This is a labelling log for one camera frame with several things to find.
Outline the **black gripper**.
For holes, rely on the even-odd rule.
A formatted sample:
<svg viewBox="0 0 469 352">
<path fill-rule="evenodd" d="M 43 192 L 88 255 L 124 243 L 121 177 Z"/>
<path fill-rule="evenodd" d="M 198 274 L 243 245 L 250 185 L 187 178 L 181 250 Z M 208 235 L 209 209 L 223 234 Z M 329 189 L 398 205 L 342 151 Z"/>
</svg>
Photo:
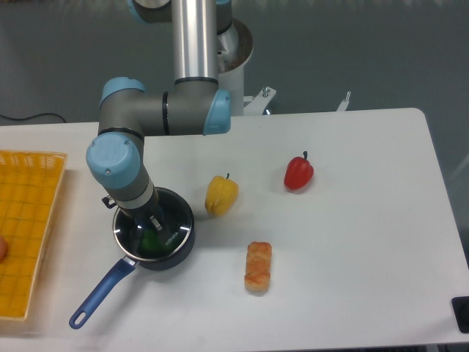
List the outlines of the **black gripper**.
<svg viewBox="0 0 469 352">
<path fill-rule="evenodd" d="M 152 192 L 150 195 L 144 192 L 111 192 L 102 198 L 102 202 L 109 209 L 119 207 L 128 217 L 149 219 L 158 232 L 163 230 L 162 225 L 156 219 L 160 214 L 157 192 Z"/>
</svg>

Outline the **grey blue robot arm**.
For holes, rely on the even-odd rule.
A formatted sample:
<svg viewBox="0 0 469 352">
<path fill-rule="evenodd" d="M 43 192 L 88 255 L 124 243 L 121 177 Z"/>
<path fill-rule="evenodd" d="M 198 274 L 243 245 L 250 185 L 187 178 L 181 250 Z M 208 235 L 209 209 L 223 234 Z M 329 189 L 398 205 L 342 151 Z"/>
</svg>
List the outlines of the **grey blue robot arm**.
<svg viewBox="0 0 469 352">
<path fill-rule="evenodd" d="M 147 136 L 210 135 L 231 128 L 231 97 L 218 84 L 218 38 L 232 24 L 230 1 L 129 1 L 145 23 L 171 22 L 174 91 L 150 95 L 127 77 L 108 81 L 97 137 L 86 152 L 96 181 L 125 215 L 162 229 L 163 217 L 143 162 Z"/>
</svg>

